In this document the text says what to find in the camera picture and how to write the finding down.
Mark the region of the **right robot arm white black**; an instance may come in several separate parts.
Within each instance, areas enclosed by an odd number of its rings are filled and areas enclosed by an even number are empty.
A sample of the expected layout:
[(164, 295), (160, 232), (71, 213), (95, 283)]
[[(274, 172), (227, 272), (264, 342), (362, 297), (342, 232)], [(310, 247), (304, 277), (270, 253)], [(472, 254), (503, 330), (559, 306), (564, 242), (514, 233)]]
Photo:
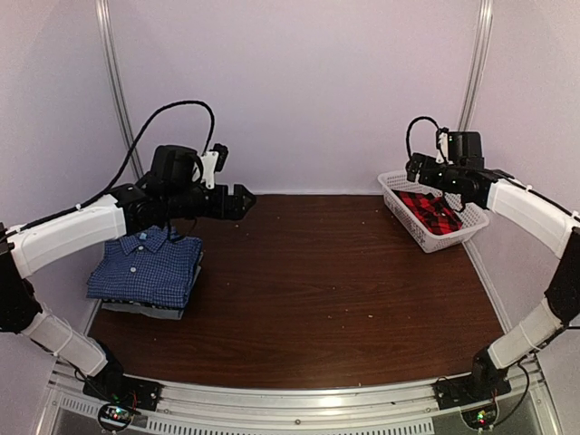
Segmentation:
[(485, 400), (499, 388), (509, 367), (546, 347), (579, 315), (579, 216), (506, 172), (484, 168), (482, 159), (457, 164), (414, 153), (405, 169), (409, 181), (458, 194), (463, 202), (506, 218), (559, 260), (539, 305), (474, 356), (464, 390), (473, 400)]

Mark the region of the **red black plaid shirt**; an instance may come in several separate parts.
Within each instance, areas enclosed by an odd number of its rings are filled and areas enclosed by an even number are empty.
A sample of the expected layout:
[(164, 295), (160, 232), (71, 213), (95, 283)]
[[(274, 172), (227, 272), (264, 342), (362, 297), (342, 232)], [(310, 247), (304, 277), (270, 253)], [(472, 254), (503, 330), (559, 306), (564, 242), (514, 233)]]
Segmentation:
[(400, 190), (393, 193), (431, 234), (445, 236), (462, 229), (458, 213), (444, 197)]

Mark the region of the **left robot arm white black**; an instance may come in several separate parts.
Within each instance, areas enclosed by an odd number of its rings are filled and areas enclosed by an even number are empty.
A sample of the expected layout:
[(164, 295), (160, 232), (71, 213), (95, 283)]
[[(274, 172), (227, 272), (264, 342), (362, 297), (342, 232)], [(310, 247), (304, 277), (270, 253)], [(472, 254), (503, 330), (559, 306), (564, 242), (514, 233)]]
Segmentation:
[(87, 247), (131, 236), (175, 218), (237, 221), (256, 204), (245, 186), (218, 185), (226, 146), (197, 153), (179, 145), (156, 148), (150, 170), (137, 184), (107, 188), (86, 205), (58, 217), (1, 229), (1, 330), (23, 334), (64, 359), (111, 402), (130, 395), (129, 380), (101, 344), (51, 314), (34, 296), (29, 277)]

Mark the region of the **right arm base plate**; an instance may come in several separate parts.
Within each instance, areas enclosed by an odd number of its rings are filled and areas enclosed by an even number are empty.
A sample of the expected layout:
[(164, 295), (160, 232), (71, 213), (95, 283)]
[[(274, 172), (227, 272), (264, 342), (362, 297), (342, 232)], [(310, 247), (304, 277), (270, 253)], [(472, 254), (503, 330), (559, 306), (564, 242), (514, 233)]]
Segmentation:
[(492, 386), (478, 386), (471, 374), (456, 378), (441, 376), (431, 385), (440, 410), (464, 407), (480, 401), (490, 401), (494, 397), (508, 394), (508, 381), (499, 380)]

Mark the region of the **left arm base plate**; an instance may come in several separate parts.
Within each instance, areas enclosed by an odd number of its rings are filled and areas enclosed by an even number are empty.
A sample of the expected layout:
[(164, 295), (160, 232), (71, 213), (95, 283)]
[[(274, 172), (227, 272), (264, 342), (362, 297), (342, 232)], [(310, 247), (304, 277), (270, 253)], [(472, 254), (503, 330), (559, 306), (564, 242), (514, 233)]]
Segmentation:
[(85, 395), (102, 401), (121, 404), (137, 411), (155, 411), (161, 394), (161, 384), (130, 376), (121, 378), (121, 386), (114, 392), (106, 390), (103, 383), (89, 378), (83, 382)]

